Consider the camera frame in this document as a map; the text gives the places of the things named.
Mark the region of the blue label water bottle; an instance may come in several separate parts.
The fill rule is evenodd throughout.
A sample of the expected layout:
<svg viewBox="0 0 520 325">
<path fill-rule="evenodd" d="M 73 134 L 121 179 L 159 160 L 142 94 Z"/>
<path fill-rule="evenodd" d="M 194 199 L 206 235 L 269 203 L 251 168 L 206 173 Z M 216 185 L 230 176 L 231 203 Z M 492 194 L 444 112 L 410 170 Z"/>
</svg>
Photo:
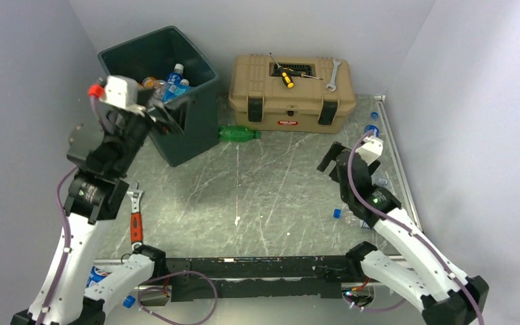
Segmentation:
<svg viewBox="0 0 520 325">
<path fill-rule="evenodd" d="M 181 81 L 183 80 L 183 72 L 184 72 L 184 65 L 183 64 L 176 64 L 174 66 L 174 69 L 171 73 L 168 74 L 166 78 L 166 85 L 168 87 L 174 85 L 179 85 Z"/>
</svg>

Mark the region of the orange juice bottle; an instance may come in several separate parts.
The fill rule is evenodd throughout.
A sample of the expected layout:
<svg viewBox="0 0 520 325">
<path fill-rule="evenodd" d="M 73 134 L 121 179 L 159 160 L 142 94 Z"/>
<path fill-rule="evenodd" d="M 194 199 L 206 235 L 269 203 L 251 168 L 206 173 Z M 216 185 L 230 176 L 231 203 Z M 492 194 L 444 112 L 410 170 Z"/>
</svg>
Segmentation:
<svg viewBox="0 0 520 325">
<path fill-rule="evenodd" d="M 142 86 L 145 88 L 158 88 L 160 87 L 160 83 L 157 78 L 155 77 L 146 77 L 142 81 Z"/>
</svg>

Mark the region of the dark green plastic bin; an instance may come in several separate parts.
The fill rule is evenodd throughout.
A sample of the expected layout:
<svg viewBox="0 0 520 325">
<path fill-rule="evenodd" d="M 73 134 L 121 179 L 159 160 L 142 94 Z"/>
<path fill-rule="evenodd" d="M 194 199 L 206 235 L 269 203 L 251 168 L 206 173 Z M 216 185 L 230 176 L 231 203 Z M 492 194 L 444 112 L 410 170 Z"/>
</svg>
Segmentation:
<svg viewBox="0 0 520 325">
<path fill-rule="evenodd" d="M 217 91 L 219 77 L 201 50 L 175 26 L 166 26 L 99 52 L 106 74 L 164 79 L 176 64 L 184 67 L 190 83 L 185 93 L 165 103 L 165 108 L 183 129 L 180 135 L 157 131 L 150 138 L 162 158 L 179 166 L 219 143 Z"/>
</svg>

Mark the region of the crushed Pepsi bottle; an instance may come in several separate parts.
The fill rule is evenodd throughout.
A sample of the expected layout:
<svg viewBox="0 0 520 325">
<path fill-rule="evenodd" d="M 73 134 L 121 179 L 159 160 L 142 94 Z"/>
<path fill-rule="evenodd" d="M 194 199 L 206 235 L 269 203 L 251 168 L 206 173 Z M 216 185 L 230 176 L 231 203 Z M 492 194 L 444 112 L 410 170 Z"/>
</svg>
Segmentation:
<svg viewBox="0 0 520 325">
<path fill-rule="evenodd" d="M 365 221 L 357 218 L 349 209 L 335 209 L 333 217 L 349 226 L 371 230 L 371 227 Z"/>
</svg>

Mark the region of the crushed blue label bottle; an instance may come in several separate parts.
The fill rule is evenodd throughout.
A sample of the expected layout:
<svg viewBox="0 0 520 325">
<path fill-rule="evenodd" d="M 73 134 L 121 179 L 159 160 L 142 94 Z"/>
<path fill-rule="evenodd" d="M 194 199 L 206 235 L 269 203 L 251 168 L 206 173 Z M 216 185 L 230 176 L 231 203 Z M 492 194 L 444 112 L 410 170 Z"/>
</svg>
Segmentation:
<svg viewBox="0 0 520 325">
<path fill-rule="evenodd" d="M 156 100 L 169 102 L 190 89 L 190 82 L 187 79 L 180 80 L 178 84 L 170 84 L 162 80 L 157 80 L 156 90 L 153 93 L 153 96 Z"/>
</svg>

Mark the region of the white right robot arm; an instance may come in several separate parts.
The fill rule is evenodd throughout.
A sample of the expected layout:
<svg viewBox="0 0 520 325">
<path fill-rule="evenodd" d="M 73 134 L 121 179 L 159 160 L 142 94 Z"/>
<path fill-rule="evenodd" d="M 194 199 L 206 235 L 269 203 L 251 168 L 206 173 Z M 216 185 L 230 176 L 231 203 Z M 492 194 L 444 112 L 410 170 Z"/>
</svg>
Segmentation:
<svg viewBox="0 0 520 325">
<path fill-rule="evenodd" d="M 377 137 L 365 137 L 352 149 L 333 142 L 317 167 L 323 172 L 335 163 L 329 177 L 338 183 L 341 200 L 410 264 L 406 268 L 375 245 L 361 242 L 345 255 L 347 275 L 355 281 L 367 277 L 383 283 L 415 306 L 426 324 L 484 324 L 488 283 L 452 263 L 419 230 L 401 202 L 372 182 L 382 153 L 383 142 Z"/>
</svg>

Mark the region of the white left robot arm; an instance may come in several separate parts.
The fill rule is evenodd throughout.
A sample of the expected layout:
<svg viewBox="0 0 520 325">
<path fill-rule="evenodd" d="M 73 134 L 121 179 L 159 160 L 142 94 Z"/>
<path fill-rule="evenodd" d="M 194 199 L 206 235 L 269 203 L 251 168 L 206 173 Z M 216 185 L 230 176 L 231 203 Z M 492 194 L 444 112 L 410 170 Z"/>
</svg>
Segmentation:
<svg viewBox="0 0 520 325">
<path fill-rule="evenodd" d="M 141 244 L 124 265 L 92 287 L 86 285 L 95 256 L 129 188 L 125 176 L 151 131 L 180 134 L 180 118 L 165 104 L 110 105 L 112 127 L 78 125 L 67 151 L 73 170 L 63 177 L 62 231 L 39 294 L 12 324 L 103 324 L 125 295 L 169 274 L 165 252 Z"/>
</svg>

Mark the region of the blue label bottle far right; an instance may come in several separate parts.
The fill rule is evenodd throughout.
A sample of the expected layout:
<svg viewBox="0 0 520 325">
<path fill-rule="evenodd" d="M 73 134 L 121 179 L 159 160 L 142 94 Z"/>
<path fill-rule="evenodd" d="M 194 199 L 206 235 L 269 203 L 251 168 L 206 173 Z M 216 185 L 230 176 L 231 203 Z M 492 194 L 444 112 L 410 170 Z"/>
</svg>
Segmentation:
<svg viewBox="0 0 520 325">
<path fill-rule="evenodd" d="M 368 124 L 364 127 L 364 134 L 370 133 L 371 136 L 379 137 L 380 129 L 379 129 L 379 113 L 371 112 L 370 119 Z"/>
</svg>

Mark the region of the green plastic bottle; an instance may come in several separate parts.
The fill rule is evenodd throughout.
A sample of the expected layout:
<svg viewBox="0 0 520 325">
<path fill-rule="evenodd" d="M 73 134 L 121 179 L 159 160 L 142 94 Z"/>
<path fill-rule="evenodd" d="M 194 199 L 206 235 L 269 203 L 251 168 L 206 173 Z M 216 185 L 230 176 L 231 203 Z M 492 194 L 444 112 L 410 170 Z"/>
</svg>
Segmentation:
<svg viewBox="0 0 520 325">
<path fill-rule="evenodd" d="M 224 125 L 219 127 L 219 141 L 221 142 L 249 142 L 261 138 L 261 132 L 248 127 Z"/>
</svg>

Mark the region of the silver open-end wrench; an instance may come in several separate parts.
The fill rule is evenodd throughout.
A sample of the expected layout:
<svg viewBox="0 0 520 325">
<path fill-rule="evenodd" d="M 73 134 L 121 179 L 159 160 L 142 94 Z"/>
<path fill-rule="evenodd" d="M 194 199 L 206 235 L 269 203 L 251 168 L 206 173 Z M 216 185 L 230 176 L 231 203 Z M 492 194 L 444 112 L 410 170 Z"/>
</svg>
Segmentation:
<svg viewBox="0 0 520 325">
<path fill-rule="evenodd" d="M 338 69 L 339 69 L 339 66 L 341 65 L 341 63 L 342 63 L 342 61 L 340 61 L 336 58 L 332 60 L 333 67 L 332 67 L 332 72 L 330 75 L 330 81 L 326 85 L 326 89 L 328 91 L 335 92 L 337 89 L 337 85 L 336 85 L 337 72 L 338 72 Z"/>
</svg>

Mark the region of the yellow black screwdriver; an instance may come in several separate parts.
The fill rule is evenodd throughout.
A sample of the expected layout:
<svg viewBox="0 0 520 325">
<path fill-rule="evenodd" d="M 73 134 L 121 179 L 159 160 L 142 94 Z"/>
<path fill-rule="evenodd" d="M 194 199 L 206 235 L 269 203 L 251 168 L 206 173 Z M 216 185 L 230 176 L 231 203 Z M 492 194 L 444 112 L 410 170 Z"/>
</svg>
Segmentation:
<svg viewBox="0 0 520 325">
<path fill-rule="evenodd" d="M 274 63 L 277 67 L 277 72 L 280 76 L 280 78 L 282 79 L 282 82 L 284 83 L 284 85 L 288 88 L 288 89 L 291 89 L 294 87 L 294 83 L 293 83 L 293 80 L 292 78 L 290 77 L 290 75 L 288 74 L 287 72 L 287 69 L 285 69 L 283 66 L 281 66 L 279 64 L 279 62 L 275 59 L 274 55 L 272 52 L 269 52 L 269 55 L 270 57 L 274 60 Z"/>
</svg>

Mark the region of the tan plastic toolbox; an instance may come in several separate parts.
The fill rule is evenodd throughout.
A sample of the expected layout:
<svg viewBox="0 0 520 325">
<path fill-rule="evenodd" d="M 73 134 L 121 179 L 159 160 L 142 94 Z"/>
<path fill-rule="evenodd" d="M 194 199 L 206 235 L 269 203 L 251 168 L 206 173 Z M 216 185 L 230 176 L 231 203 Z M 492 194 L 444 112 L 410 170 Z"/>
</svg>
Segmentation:
<svg viewBox="0 0 520 325">
<path fill-rule="evenodd" d="M 264 131 L 338 133 L 356 106 L 347 60 L 337 72 L 335 92 L 326 85 L 332 58 L 276 56 L 284 68 L 303 71 L 322 80 L 291 77 L 288 89 L 269 55 L 240 55 L 234 61 L 228 102 L 237 125 Z"/>
</svg>

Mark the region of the thin dark screwdriver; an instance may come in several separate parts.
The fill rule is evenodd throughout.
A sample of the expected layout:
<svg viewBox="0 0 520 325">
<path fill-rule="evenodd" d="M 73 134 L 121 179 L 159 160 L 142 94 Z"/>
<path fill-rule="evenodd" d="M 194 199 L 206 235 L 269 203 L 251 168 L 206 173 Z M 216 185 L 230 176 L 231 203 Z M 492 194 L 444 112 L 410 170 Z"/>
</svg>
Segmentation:
<svg viewBox="0 0 520 325">
<path fill-rule="evenodd" d="M 283 71 L 287 75 L 289 75 L 290 77 L 300 77 L 300 78 L 309 78 L 309 79 L 322 80 L 322 78 L 320 78 L 320 77 L 315 77 L 315 76 L 309 75 L 309 74 L 307 74 L 306 72 L 303 72 L 303 71 L 293 70 L 293 69 L 290 69 L 290 68 L 283 68 Z"/>
</svg>

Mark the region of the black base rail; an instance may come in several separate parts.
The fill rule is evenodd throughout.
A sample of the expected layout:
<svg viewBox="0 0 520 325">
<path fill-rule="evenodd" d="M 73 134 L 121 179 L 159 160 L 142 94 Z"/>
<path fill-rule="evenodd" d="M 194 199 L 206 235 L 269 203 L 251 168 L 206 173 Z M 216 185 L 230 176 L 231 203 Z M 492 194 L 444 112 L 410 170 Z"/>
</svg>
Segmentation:
<svg viewBox="0 0 520 325">
<path fill-rule="evenodd" d="M 371 288 L 355 260 L 344 255 L 280 257 L 167 257 L 141 245 L 121 260 L 146 255 L 155 262 L 146 288 L 167 289 L 173 302 L 197 299 L 317 296 L 337 299 Z"/>
</svg>

